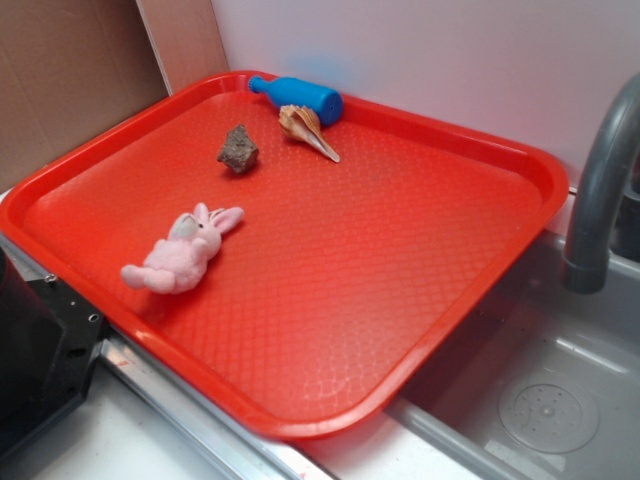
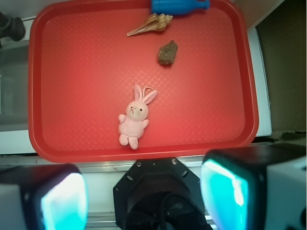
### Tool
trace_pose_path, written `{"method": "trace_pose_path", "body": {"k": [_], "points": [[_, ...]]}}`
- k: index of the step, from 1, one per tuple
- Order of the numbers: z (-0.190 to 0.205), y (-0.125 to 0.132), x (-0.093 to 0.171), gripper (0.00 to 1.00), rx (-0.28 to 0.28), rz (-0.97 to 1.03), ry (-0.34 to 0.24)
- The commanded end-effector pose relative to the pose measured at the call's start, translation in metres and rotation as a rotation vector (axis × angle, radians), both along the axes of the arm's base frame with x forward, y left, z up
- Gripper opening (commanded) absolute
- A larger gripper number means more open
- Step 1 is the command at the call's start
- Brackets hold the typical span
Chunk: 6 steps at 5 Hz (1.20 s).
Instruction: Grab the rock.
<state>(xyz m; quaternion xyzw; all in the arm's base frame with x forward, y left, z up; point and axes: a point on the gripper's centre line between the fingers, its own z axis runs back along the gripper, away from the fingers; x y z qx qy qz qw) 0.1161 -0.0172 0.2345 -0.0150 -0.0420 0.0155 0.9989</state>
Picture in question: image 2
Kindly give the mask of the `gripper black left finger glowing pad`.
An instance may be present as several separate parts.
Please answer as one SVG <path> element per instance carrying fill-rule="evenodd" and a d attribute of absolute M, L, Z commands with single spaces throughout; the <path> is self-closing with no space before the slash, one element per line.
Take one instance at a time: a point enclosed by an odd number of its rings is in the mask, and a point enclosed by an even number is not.
<path fill-rule="evenodd" d="M 2 230 L 83 230 L 89 195 L 73 164 L 16 166 L 0 172 Z"/>

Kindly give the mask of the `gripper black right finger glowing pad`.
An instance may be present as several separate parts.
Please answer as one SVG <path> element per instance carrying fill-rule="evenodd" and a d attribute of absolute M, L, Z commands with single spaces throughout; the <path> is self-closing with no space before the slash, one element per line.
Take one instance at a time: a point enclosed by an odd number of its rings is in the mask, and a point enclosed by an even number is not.
<path fill-rule="evenodd" d="M 200 173 L 205 208 L 220 230 L 304 230 L 306 169 L 300 145 L 211 150 Z"/>

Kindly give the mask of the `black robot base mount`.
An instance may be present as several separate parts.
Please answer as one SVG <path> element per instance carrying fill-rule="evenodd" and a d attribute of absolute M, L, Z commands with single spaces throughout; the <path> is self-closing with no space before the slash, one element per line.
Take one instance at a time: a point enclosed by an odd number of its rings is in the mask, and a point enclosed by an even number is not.
<path fill-rule="evenodd" d="M 113 188 L 122 230 L 209 230 L 200 179 L 173 158 L 136 161 Z"/>

